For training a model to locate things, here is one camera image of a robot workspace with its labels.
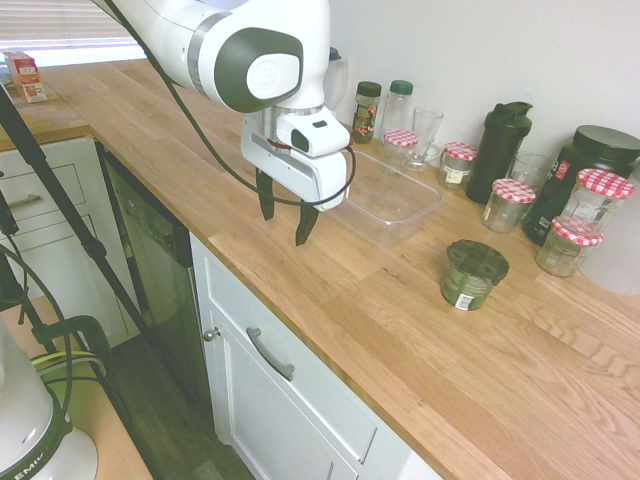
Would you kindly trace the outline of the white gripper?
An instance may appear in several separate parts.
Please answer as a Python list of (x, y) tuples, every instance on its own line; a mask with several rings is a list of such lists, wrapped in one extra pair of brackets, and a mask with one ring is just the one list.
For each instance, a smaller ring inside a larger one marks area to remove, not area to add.
[(311, 234), (320, 211), (309, 202), (326, 200), (347, 182), (347, 160), (343, 153), (334, 152), (316, 158), (295, 149), (277, 150), (259, 133), (258, 115), (244, 119), (241, 150), (244, 158), (256, 169), (256, 188), (263, 218), (271, 220), (275, 212), (273, 180), (298, 195), (300, 220), (295, 244), (303, 245)]

